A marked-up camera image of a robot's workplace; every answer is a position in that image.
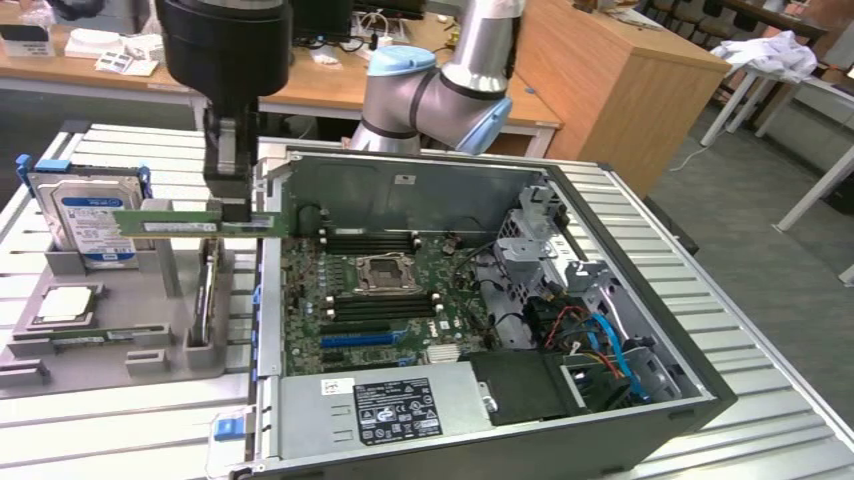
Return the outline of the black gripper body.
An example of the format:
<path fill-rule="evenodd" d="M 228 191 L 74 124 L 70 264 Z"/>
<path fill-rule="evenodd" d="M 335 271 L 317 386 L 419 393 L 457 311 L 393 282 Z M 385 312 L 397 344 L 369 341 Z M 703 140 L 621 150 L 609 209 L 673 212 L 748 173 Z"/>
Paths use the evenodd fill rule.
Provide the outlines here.
<path fill-rule="evenodd" d="M 288 81 L 288 1 L 158 1 L 168 72 L 210 101 L 250 101 Z"/>

